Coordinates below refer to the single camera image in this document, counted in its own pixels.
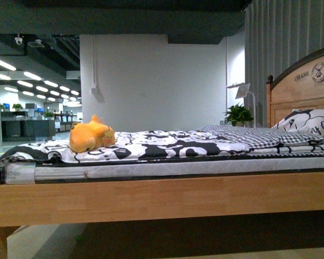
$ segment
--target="wooden headboard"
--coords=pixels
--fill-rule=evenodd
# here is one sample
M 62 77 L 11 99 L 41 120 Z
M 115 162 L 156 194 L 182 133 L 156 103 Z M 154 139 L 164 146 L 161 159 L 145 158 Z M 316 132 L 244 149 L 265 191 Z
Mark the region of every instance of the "wooden headboard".
M 324 49 L 293 64 L 273 81 L 267 82 L 267 126 L 292 112 L 292 109 L 324 108 Z

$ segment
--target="orange plush toy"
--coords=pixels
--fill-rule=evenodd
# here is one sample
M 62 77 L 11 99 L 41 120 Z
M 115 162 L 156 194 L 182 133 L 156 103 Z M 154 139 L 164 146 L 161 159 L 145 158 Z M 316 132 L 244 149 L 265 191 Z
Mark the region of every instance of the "orange plush toy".
M 70 132 L 70 148 L 77 153 L 91 151 L 98 147 L 115 144 L 114 131 L 111 127 L 98 122 L 93 115 L 89 123 L 73 123 Z

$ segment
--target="security camera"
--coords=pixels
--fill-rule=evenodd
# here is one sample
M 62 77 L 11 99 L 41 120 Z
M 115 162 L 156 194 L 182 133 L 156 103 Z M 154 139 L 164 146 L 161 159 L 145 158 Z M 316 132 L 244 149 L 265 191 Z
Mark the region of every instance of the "security camera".
M 19 34 L 18 34 L 18 36 L 15 37 L 15 41 L 16 41 L 16 43 L 17 43 L 18 45 L 21 45 L 21 44 L 23 43 L 23 38 L 20 37 Z

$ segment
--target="pillow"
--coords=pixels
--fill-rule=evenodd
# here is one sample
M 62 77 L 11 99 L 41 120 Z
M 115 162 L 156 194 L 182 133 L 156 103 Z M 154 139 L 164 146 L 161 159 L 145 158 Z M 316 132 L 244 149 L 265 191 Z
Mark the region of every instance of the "pillow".
M 324 137 L 324 109 L 294 111 L 272 128 Z

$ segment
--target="potted plant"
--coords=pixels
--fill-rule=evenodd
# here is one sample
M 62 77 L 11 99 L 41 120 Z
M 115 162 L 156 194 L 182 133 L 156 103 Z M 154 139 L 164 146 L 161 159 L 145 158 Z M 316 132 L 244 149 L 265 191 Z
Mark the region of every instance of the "potted plant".
M 23 109 L 23 106 L 21 104 L 13 104 L 12 108 L 18 112 Z
M 224 114 L 226 114 L 225 123 L 231 122 L 233 126 L 244 126 L 245 122 L 253 120 L 250 110 L 243 104 L 232 105 Z
M 44 117 L 47 119 L 47 120 L 51 120 L 54 118 L 54 113 L 52 112 L 45 112 L 44 113 Z

